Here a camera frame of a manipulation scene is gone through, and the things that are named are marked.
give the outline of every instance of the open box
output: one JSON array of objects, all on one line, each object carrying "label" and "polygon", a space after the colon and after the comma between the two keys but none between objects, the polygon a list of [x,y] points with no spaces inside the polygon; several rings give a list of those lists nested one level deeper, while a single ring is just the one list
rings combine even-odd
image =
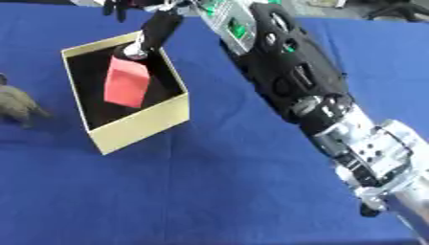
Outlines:
[{"label": "open box", "polygon": [[189,119],[188,90],[162,49],[146,60],[151,82],[141,108],[104,102],[113,50],[136,37],[129,33],[61,51],[83,126],[103,155]]}]

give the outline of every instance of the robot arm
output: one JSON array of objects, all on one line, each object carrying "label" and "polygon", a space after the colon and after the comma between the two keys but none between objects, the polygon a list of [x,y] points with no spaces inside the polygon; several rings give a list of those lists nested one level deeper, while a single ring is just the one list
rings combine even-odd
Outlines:
[{"label": "robot arm", "polygon": [[429,144],[401,122],[375,124],[350,95],[345,76],[281,5],[191,0],[169,6],[144,25],[143,36],[151,38],[138,38],[126,56],[145,58],[160,47],[180,23],[176,7],[190,8],[220,36],[256,92],[332,160],[361,200],[362,215],[395,212],[429,241]]}]

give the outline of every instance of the blue tablecloth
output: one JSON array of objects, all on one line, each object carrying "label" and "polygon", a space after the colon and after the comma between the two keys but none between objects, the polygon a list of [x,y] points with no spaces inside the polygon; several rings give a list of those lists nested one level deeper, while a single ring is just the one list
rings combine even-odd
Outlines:
[{"label": "blue tablecloth", "polygon": [[[102,157],[85,135],[59,51],[129,33],[100,9],[0,4],[0,72],[56,116],[0,124],[0,243],[404,244],[393,215],[359,202],[294,125],[283,122],[189,18],[167,45],[191,121]],[[429,26],[303,19],[377,121],[429,136]]]}]

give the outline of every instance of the brown toy figure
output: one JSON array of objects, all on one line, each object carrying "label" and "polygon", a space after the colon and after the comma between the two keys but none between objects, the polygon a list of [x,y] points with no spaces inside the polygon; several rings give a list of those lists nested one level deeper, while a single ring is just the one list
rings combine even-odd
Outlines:
[{"label": "brown toy figure", "polygon": [[23,128],[32,126],[32,113],[50,117],[27,93],[7,85],[7,82],[6,76],[0,74],[0,117],[13,118],[20,122]]}]

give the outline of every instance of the pink foam block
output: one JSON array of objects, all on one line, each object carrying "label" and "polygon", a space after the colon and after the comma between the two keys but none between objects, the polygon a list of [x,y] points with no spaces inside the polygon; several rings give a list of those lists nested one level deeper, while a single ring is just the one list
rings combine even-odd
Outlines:
[{"label": "pink foam block", "polygon": [[112,56],[104,83],[104,101],[140,108],[149,81],[145,65]]}]

